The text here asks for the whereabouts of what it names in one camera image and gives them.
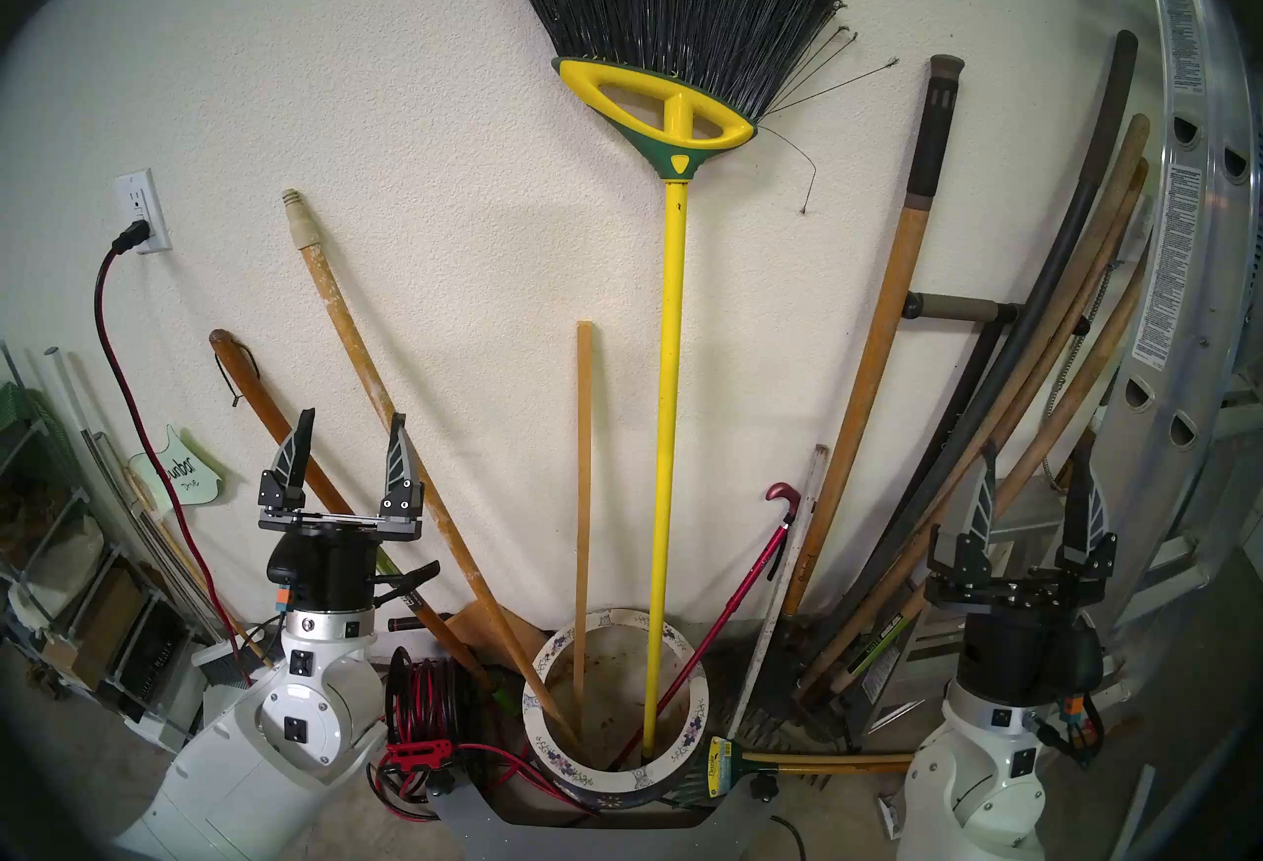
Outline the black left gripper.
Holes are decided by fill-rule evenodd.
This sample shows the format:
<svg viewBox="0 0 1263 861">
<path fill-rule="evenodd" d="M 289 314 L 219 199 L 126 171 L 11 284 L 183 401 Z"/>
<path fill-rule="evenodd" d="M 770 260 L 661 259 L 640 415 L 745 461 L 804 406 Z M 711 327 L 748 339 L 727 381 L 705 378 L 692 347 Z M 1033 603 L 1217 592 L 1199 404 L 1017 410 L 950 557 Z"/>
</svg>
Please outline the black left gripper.
<svg viewBox="0 0 1263 861">
<path fill-rule="evenodd" d="M 277 612 L 360 612 L 398 597 L 413 602 L 424 568 L 376 572 L 376 550 L 384 540 L 421 537 L 424 484 L 405 415 L 392 415 L 376 516 L 302 511 L 314 417 L 313 408 L 301 412 L 260 478 L 259 526 L 282 533 L 266 567 L 269 581 L 278 586 Z"/>
</svg>

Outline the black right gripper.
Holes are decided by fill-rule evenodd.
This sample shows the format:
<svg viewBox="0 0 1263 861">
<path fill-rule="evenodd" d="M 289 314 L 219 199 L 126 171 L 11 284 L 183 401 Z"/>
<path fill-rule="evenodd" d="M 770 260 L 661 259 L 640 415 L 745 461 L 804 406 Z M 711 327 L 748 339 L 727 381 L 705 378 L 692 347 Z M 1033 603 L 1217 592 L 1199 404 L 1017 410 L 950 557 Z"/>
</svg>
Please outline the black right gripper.
<svg viewBox="0 0 1263 861">
<path fill-rule="evenodd" d="M 1092 449 L 1070 454 L 1056 568 L 1068 573 L 1111 573 L 1116 534 L 1091 466 Z M 1053 702 L 1096 689 L 1105 675 L 1098 631 L 1082 607 L 1103 600 L 1105 578 L 1039 573 L 1037 577 L 964 586 L 947 578 L 991 578 L 988 559 L 995 514 L 993 441 L 947 499 L 945 520 L 932 529 L 926 598 L 966 615 L 955 680 L 988 702 Z"/>
</svg>

